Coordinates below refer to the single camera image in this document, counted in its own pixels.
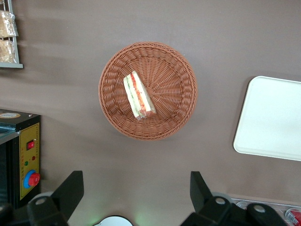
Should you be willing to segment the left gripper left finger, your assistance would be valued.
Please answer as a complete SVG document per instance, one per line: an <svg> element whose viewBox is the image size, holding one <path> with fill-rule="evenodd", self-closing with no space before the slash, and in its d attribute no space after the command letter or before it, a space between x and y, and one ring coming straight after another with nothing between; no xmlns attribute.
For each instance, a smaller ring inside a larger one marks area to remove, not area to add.
<svg viewBox="0 0 301 226"><path fill-rule="evenodd" d="M27 205L30 225L67 226L83 196L83 172L76 170L50 196L40 196Z"/></svg>

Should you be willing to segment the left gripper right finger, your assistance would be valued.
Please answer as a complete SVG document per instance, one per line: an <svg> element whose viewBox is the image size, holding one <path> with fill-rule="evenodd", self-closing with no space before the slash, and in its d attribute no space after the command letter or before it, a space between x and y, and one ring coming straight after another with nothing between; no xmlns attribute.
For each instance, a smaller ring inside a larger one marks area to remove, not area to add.
<svg viewBox="0 0 301 226"><path fill-rule="evenodd" d="M190 199L194 207L183 226L234 226L232 204L221 196L213 196L200 172L190 173Z"/></svg>

